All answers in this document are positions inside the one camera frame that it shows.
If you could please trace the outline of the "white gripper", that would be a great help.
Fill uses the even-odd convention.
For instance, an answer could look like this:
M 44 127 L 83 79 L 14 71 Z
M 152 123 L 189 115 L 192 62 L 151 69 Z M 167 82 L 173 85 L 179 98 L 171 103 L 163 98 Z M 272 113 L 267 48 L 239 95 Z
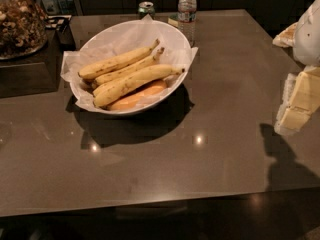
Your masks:
M 274 130 L 280 135 L 299 132 L 320 108 L 320 0 L 314 0 L 300 17 L 272 41 L 282 48 L 293 46 L 294 57 L 306 66 L 285 80 L 282 104 Z

